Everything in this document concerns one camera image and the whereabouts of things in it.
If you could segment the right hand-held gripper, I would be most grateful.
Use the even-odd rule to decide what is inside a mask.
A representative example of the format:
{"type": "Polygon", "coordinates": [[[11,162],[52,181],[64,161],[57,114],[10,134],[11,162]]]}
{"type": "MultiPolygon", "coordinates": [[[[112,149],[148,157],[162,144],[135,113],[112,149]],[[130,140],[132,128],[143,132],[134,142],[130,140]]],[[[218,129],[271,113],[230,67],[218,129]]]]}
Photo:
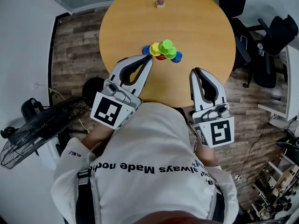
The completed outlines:
{"type": "Polygon", "coordinates": [[[212,73],[194,68],[190,72],[190,91],[197,111],[192,115],[193,128],[201,144],[215,148],[234,142],[234,117],[225,103],[223,84],[212,73]]]}

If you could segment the large black pedestal fan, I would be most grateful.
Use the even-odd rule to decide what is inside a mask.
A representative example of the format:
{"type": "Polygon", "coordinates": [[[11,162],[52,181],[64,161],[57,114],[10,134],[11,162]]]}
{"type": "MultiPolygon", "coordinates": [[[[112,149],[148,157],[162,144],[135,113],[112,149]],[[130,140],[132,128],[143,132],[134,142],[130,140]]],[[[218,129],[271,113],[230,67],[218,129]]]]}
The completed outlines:
{"type": "Polygon", "coordinates": [[[7,139],[0,152],[1,166],[12,169],[32,153],[40,156],[40,147],[54,142],[54,150],[61,155],[71,133],[81,133],[70,127],[71,123],[85,115],[92,107],[96,93],[103,89],[104,79],[94,77],[85,82],[81,97],[68,98],[56,105],[44,108],[35,98],[21,106],[25,124],[20,128],[12,126],[0,130],[7,139]]]}

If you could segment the white desk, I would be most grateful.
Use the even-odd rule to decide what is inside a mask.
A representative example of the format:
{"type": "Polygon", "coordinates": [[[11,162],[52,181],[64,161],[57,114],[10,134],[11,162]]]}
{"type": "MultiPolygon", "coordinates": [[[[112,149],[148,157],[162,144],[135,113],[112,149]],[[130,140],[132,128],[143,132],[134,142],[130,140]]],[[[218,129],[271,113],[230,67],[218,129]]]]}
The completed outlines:
{"type": "Polygon", "coordinates": [[[287,74],[288,74],[288,94],[285,112],[279,111],[272,105],[258,104],[257,107],[274,113],[287,121],[291,120],[299,113],[299,50],[287,45],[282,52],[286,54],[287,74]]]}

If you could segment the yellow paper cup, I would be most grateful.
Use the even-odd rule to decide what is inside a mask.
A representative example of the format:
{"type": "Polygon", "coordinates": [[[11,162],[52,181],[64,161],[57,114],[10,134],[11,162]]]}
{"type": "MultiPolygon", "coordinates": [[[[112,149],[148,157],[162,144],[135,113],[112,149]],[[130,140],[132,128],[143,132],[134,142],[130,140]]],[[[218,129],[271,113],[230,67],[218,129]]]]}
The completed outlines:
{"type": "Polygon", "coordinates": [[[151,44],[150,48],[149,48],[149,52],[152,56],[159,56],[161,55],[161,52],[159,50],[159,43],[155,42],[153,44],[151,44]]]}

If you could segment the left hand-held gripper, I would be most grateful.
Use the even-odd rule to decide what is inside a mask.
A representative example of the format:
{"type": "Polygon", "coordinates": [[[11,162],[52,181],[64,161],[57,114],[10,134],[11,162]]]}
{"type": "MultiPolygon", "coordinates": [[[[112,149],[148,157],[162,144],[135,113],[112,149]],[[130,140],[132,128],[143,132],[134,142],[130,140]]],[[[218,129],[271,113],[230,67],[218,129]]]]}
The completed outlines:
{"type": "Polygon", "coordinates": [[[91,118],[109,128],[119,129],[136,112],[139,98],[151,68],[150,55],[136,55],[120,60],[97,92],[91,118]]]}

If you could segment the person's left forearm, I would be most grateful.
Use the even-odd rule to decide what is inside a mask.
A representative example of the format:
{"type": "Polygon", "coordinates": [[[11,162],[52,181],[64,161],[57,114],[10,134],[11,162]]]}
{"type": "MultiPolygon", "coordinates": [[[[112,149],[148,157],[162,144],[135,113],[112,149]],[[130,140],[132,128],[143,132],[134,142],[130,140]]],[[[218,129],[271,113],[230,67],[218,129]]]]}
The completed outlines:
{"type": "Polygon", "coordinates": [[[98,123],[81,142],[98,157],[103,154],[114,132],[114,129],[98,123]]]}

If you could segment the person's white printed shirt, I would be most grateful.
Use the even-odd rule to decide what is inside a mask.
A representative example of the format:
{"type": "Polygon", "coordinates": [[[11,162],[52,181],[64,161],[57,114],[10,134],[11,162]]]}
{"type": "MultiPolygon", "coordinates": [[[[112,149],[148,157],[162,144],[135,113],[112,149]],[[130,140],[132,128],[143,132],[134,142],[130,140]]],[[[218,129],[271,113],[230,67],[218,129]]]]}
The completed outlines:
{"type": "Polygon", "coordinates": [[[205,167],[177,110],[144,103],[95,156],[78,138],[61,154],[51,189],[69,224],[233,224],[230,173],[205,167]]]}

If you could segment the black office chair with headrest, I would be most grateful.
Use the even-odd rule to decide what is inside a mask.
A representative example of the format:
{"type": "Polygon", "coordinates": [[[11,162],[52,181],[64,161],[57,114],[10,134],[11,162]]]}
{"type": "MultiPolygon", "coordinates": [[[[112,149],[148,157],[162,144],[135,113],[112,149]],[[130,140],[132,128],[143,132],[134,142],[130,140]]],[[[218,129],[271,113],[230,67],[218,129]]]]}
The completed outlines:
{"type": "Polygon", "coordinates": [[[276,74],[281,73],[287,81],[287,68],[276,68],[274,56],[278,55],[299,33],[299,28],[294,19],[288,15],[285,19],[279,16],[274,17],[269,26],[259,18],[259,25],[247,27],[249,32],[264,30],[266,35],[261,40],[254,40],[250,48],[249,55],[249,75],[247,83],[243,87],[248,88],[251,79],[264,88],[274,88],[276,86],[276,74]],[[263,45],[264,56],[258,54],[257,44],[263,45]]]}

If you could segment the white box appliance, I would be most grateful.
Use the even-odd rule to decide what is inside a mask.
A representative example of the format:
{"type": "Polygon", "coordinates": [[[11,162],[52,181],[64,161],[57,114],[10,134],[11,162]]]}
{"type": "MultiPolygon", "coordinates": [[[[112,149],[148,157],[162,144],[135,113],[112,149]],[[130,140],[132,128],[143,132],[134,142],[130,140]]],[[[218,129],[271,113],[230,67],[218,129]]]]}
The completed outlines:
{"type": "Polygon", "coordinates": [[[62,153],[58,136],[55,136],[38,148],[37,152],[44,166],[55,170],[62,153]]]}

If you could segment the person's right forearm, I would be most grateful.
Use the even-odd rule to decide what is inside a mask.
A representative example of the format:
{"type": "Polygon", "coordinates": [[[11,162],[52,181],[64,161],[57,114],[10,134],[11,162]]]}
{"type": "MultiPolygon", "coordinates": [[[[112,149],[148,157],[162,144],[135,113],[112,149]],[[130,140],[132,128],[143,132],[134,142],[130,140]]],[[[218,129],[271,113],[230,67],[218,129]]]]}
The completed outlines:
{"type": "Polygon", "coordinates": [[[218,166],[218,160],[212,148],[206,145],[198,144],[195,154],[205,167],[218,166]]]}

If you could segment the green paper cup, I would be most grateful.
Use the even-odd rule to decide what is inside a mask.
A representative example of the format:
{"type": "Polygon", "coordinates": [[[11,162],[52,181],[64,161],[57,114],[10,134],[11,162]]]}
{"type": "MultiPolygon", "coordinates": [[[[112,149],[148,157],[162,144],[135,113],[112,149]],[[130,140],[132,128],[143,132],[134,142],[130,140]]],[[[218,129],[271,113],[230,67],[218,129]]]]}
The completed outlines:
{"type": "Polygon", "coordinates": [[[165,55],[164,55],[164,57],[165,57],[166,59],[171,60],[171,59],[173,59],[173,58],[176,57],[176,54],[177,54],[177,49],[176,49],[176,47],[173,46],[173,47],[169,50],[168,54],[165,54],[165,55]]]}
{"type": "Polygon", "coordinates": [[[163,55],[168,55],[173,50],[173,42],[169,39],[165,39],[158,44],[158,50],[163,55]]]}

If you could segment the black round device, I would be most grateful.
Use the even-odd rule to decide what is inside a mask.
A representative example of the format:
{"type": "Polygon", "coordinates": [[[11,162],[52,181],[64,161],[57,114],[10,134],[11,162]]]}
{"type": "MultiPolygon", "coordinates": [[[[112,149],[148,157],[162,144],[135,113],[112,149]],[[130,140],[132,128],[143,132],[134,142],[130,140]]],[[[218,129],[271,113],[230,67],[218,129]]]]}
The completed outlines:
{"type": "Polygon", "coordinates": [[[299,146],[297,144],[293,144],[291,140],[278,140],[276,145],[280,148],[299,150],[299,146]]]}

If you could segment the cluttered white shelf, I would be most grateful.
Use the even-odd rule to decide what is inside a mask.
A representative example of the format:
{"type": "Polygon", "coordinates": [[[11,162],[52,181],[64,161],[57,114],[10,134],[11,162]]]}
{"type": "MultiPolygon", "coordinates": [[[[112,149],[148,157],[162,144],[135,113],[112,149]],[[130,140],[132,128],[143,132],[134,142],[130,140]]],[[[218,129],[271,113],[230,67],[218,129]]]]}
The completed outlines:
{"type": "Polygon", "coordinates": [[[269,161],[261,169],[252,185],[258,199],[251,205],[260,220],[274,219],[278,213],[289,211],[291,197],[297,194],[299,166],[283,153],[279,153],[278,158],[277,165],[269,161]]]}

